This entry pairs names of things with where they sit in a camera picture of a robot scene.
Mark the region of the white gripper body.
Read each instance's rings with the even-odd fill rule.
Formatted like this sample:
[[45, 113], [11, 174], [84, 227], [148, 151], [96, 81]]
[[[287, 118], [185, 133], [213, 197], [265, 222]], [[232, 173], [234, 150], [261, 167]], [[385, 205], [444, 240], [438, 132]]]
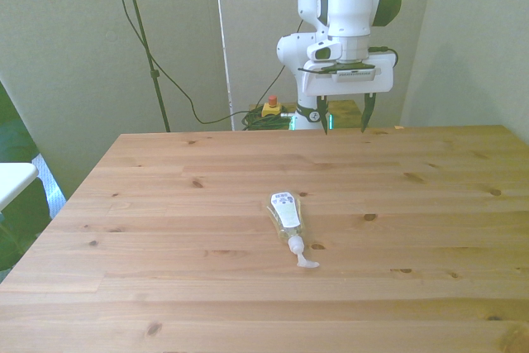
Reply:
[[362, 65], [309, 60], [301, 72], [300, 87], [306, 96], [386, 93], [393, 87], [394, 53], [370, 54]]

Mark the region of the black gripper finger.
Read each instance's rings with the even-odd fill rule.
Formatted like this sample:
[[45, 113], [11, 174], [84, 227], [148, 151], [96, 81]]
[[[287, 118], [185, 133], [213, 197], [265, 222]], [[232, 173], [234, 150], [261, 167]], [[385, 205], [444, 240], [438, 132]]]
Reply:
[[376, 101], [375, 93], [366, 93], [364, 96], [364, 110], [360, 119], [361, 132], [364, 132], [369, 125], [369, 120], [373, 114]]
[[317, 96], [317, 111], [325, 134], [328, 133], [328, 101], [326, 96]]

